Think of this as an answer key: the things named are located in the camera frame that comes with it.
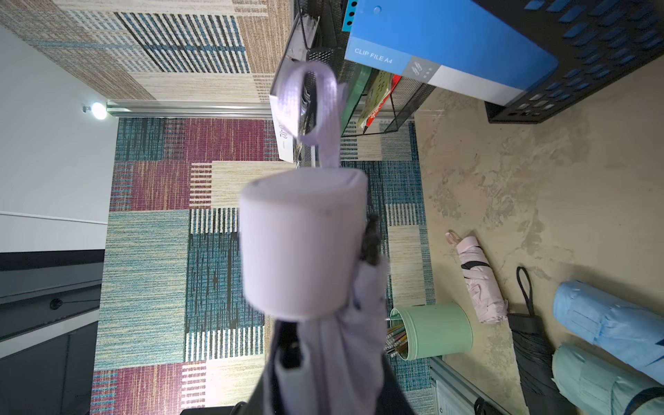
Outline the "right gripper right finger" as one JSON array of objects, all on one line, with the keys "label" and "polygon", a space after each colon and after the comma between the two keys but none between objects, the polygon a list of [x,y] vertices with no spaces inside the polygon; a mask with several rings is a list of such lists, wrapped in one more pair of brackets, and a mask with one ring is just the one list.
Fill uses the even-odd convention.
[{"label": "right gripper right finger", "polygon": [[402,392],[387,356],[382,356],[383,387],[376,404],[376,415],[415,415]]}]

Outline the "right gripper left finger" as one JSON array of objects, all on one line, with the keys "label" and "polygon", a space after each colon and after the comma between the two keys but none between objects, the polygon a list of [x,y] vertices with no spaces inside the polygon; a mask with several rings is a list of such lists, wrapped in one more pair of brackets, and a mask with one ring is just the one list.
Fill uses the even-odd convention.
[{"label": "right gripper left finger", "polygon": [[295,386],[293,372],[302,368],[303,353],[297,323],[276,321],[269,360],[249,401],[235,406],[236,414],[295,414],[292,404]]}]

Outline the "purple umbrella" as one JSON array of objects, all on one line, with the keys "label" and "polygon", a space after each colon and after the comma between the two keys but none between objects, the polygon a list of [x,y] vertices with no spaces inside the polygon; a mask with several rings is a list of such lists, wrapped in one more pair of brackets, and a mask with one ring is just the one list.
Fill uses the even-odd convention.
[{"label": "purple umbrella", "polygon": [[290,81],[294,134],[320,164],[243,188],[243,292],[274,322],[297,323],[295,414],[372,414],[384,382],[387,261],[367,217],[368,177],[341,165],[344,84],[321,62],[302,63]]}]

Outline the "mint green umbrella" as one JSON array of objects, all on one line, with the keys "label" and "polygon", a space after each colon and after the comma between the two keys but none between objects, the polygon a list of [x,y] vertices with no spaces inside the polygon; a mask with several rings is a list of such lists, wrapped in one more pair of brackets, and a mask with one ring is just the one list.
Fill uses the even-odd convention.
[{"label": "mint green umbrella", "polygon": [[554,352],[553,380],[565,398],[589,414],[663,413],[663,385],[574,345]]}]

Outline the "light blue umbrella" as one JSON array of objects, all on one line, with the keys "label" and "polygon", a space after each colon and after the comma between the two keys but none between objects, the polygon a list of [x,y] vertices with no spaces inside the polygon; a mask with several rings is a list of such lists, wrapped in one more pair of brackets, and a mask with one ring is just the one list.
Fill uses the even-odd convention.
[{"label": "light blue umbrella", "polygon": [[570,332],[663,382],[663,317],[583,283],[556,290],[553,315]]}]

